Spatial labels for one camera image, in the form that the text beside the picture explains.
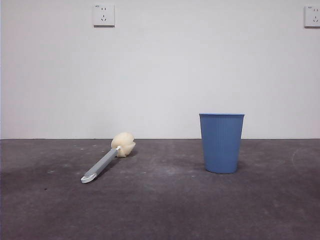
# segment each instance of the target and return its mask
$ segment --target brush handle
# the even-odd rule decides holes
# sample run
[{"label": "brush handle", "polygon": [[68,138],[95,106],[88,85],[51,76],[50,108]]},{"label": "brush handle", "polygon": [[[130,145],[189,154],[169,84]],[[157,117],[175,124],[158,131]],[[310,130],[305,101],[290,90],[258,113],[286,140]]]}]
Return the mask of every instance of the brush handle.
[{"label": "brush handle", "polygon": [[104,155],[103,158],[101,158],[92,168],[87,171],[84,176],[88,177],[92,174],[96,174],[97,176],[99,173],[102,172],[103,169],[105,169],[106,166],[108,166],[109,163],[117,156],[118,150],[115,148],[112,148],[106,155]]}]

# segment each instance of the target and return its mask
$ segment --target concrete floor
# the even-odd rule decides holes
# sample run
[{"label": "concrete floor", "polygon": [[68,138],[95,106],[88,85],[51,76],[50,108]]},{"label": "concrete floor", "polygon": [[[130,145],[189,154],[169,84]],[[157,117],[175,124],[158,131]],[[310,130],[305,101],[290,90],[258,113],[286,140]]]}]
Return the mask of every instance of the concrete floor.
[{"label": "concrete floor", "polygon": [[81,184],[110,143],[2,140],[1,239],[320,239],[320,139],[242,140],[234,174],[199,139],[139,139]]}]

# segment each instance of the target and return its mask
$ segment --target wastebasket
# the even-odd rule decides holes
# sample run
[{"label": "wastebasket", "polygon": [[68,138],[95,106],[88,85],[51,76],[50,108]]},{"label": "wastebasket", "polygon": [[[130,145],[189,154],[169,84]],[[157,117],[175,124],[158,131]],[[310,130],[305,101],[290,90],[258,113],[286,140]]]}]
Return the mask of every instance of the wastebasket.
[{"label": "wastebasket", "polygon": [[244,114],[200,113],[205,169],[217,174],[237,170]]}]

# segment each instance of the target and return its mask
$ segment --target cream sponge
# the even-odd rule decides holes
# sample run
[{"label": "cream sponge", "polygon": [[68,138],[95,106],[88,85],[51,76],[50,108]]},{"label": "cream sponge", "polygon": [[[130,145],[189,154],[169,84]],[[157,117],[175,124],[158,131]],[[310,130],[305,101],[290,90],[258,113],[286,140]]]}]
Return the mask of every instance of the cream sponge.
[{"label": "cream sponge", "polygon": [[134,140],[134,136],[129,132],[119,133],[113,138],[111,142],[111,148],[116,149],[120,146],[120,149],[118,150],[116,156],[118,158],[125,158],[131,153],[132,149],[135,147],[136,143],[134,142]]}]

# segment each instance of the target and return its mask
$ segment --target wall socket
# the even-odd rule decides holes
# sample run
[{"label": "wall socket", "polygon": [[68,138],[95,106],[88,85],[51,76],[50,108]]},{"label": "wall socket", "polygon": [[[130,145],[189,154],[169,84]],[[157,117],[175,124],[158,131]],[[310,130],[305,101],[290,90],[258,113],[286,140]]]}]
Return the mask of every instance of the wall socket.
[{"label": "wall socket", "polygon": [[93,6],[93,26],[94,27],[114,27],[115,26],[115,5],[96,4]]},{"label": "wall socket", "polygon": [[320,5],[304,7],[304,26],[306,28],[320,27]]}]

